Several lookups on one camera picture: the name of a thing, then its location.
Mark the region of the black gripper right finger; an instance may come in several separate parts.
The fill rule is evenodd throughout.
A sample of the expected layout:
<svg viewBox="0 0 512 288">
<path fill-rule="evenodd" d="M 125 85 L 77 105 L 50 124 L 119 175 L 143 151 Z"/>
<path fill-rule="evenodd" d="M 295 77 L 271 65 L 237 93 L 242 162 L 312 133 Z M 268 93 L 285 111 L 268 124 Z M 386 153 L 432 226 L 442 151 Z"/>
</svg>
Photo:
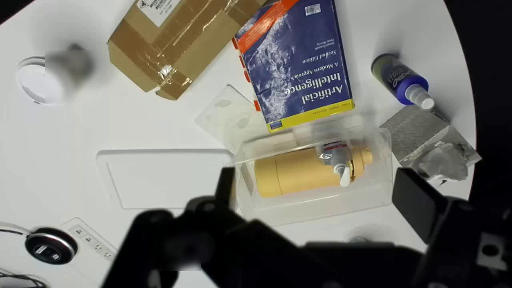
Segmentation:
<svg viewBox="0 0 512 288">
<path fill-rule="evenodd" d="M 450 201 L 412 169 L 397 170 L 392 204 L 424 244 L 437 241 Z"/>
</svg>

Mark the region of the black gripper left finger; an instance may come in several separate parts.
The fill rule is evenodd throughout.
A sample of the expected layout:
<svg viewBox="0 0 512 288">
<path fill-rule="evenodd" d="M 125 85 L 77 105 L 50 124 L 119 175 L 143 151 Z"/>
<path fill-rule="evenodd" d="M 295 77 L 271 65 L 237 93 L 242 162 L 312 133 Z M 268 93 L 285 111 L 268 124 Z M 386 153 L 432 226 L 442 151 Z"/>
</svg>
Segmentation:
<svg viewBox="0 0 512 288">
<path fill-rule="evenodd" d="M 223 169 L 218 180 L 216 193 L 215 193 L 215 201 L 218 207 L 231 207 L 234 183 L 236 183 L 236 169 L 234 167 Z"/>
</svg>

